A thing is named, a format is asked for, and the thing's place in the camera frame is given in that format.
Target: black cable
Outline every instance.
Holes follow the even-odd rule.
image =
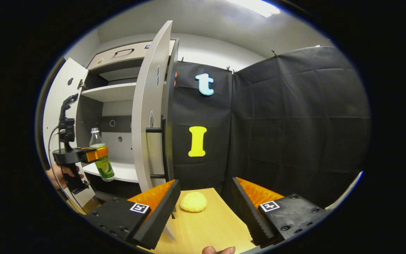
[[[53,175],[54,175],[54,178],[56,179],[57,185],[58,185],[59,188],[61,189],[62,193],[63,193],[68,199],[70,199],[70,198],[68,197],[68,195],[66,194],[66,192],[63,190],[63,188],[62,188],[62,186],[61,186],[61,183],[59,182],[59,179],[58,179],[57,176],[56,176],[56,173],[55,173],[55,171],[54,171],[53,162],[51,161],[51,156],[50,156],[50,154],[51,154],[51,151],[50,151],[50,147],[51,147],[51,137],[53,136],[54,131],[55,131],[56,129],[58,129],[58,128],[59,128],[59,125],[56,126],[56,127],[53,129],[53,131],[51,132],[51,135],[50,135],[50,139],[48,140],[48,160],[50,161],[50,167],[51,167],[51,170],[53,171]],[[77,211],[76,207],[74,207],[74,205],[72,204],[72,202],[70,202],[70,204],[71,204],[71,206],[73,206],[73,208]]]
[[[59,139],[59,157],[60,157],[60,156],[61,156],[61,139]],[[65,180],[65,184],[68,186],[67,179],[66,179],[65,177],[64,177],[63,179]],[[84,208],[81,206],[81,204],[79,204],[78,201],[76,200],[76,198],[74,197],[73,192],[70,191],[70,193],[71,193],[71,196],[73,197],[74,201],[76,201],[76,204],[78,204],[78,206],[84,211],[84,213],[87,214],[87,212],[84,210]]]

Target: open cabinet door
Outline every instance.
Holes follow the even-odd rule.
[[[79,82],[84,80],[87,77],[88,70],[82,67],[79,63],[75,62],[73,59],[69,58],[63,64],[61,69],[59,70],[58,74],[56,75],[50,91],[48,92],[48,97],[45,103],[45,110],[43,112],[43,144],[45,146],[45,152],[47,156],[49,155],[52,160],[52,151],[59,148],[59,141],[58,135],[56,135],[51,140],[50,144],[50,151],[48,151],[48,141],[53,129],[59,123],[59,114],[61,110],[61,106],[63,101],[71,95],[76,93],[79,94],[78,100],[80,98],[81,89],[78,88]],[[66,116],[69,118],[74,118],[76,120],[76,109],[78,106],[78,101],[70,105],[70,109],[66,111]],[[71,147],[76,147],[76,139],[74,142],[70,142]],[[87,180],[84,171],[82,170],[82,166],[80,163],[76,164],[79,166],[79,173],[84,175],[84,180]],[[76,205],[76,201],[74,201],[73,196],[71,195],[68,188],[65,189],[67,196],[70,198],[70,201]],[[84,206],[93,196],[95,196],[95,192],[93,192],[92,188],[85,189],[80,193],[75,195],[76,200],[81,206]]]
[[[142,192],[153,188],[151,174],[164,174],[160,133],[162,90],[169,59],[172,21],[167,21],[153,39],[140,67],[133,100],[132,143],[134,165]]]

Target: white shelf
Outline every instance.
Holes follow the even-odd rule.
[[[112,169],[114,170],[114,174],[116,176],[115,180],[131,182],[131,183],[138,183],[136,169],[134,164],[129,163],[120,163],[111,161]],[[97,166],[95,163],[89,164],[83,168],[84,172],[92,174],[92,175],[100,175],[98,172]]]
[[[108,85],[84,91],[81,95],[101,102],[133,100],[135,88],[136,83]]]

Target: cabinet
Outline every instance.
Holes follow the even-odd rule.
[[[167,21],[151,42],[98,53],[87,69],[71,58],[66,60],[45,103],[43,136],[47,154],[47,140],[58,123],[63,100],[78,93],[78,101],[66,111],[67,117],[76,120],[76,138],[71,146],[87,147],[91,128],[98,127],[108,146],[116,181],[138,183],[144,192],[164,182],[164,179],[151,179],[152,174],[170,179],[171,149],[164,151],[163,147],[171,147],[171,136],[162,138],[161,133],[147,133],[146,128],[171,127],[171,124],[161,126],[161,122],[172,120],[168,106],[173,90],[169,87],[174,84],[179,40],[170,39],[171,24],[172,21]],[[51,151],[58,148],[57,138],[54,143]],[[99,175],[95,163],[82,163],[81,167],[81,174]],[[84,205],[94,195],[89,188],[76,197]]]

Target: green label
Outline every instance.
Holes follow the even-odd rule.
[[[100,172],[101,177],[110,178],[114,176],[114,171],[112,170],[111,163],[107,156],[100,158],[99,161],[95,162],[97,165],[98,172]]]

